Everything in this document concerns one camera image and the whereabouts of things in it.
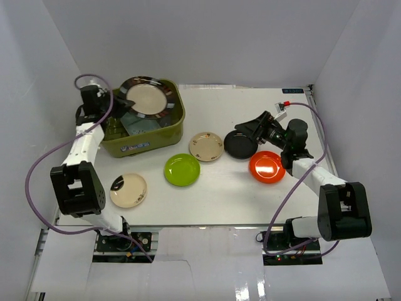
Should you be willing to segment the light blue rectangular dish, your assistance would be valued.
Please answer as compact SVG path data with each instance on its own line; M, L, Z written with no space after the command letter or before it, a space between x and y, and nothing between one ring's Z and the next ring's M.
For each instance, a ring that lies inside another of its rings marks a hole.
M156 120L141 119L131 113L126 113L120 121L130 136L144 134L160 128Z

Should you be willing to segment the dark-rimmed beige plate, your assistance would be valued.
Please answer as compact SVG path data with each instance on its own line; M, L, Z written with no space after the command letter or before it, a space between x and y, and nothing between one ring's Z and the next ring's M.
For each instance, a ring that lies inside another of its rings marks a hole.
M161 119L171 114L176 103L172 89L152 77L125 80L117 95L128 103L129 111L141 119Z

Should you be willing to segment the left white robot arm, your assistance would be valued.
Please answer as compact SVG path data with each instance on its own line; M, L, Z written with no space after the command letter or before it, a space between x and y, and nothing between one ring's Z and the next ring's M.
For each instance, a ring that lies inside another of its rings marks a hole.
M76 136L62 165L53 167L50 178L63 215L89 222L118 250L132 244L130 227L123 216L107 206L107 197L95 168L98 148L105 136L98 121L110 106L111 93L99 85L80 88L83 104L76 111Z

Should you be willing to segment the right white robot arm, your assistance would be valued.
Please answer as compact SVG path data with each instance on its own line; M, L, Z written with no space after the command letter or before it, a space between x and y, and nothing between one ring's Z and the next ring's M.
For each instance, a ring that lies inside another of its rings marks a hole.
M307 185L318 197L316 216L286 220L284 245L297 250L306 238L325 241L369 237L372 222L367 193L360 182L347 182L327 171L306 148L308 125L292 119L286 128L267 111L258 118L237 124L235 129L260 144L270 142L281 149L286 172Z

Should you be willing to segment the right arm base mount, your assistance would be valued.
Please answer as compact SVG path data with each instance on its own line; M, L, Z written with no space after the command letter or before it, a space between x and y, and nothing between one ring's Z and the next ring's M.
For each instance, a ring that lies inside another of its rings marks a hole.
M307 238L288 238L284 231L272 231L267 247L268 251L274 255L269 256L262 250L264 266L321 265L323 263L319 257L321 248L317 240L289 252L278 254L307 240Z

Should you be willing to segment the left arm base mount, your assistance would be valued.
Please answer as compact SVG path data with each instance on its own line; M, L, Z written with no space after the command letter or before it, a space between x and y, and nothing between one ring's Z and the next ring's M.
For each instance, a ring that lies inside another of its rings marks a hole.
M155 257L151 232L131 232L131 236L148 254ZM145 253L132 241L114 236L98 235L93 252L93 263L151 263Z

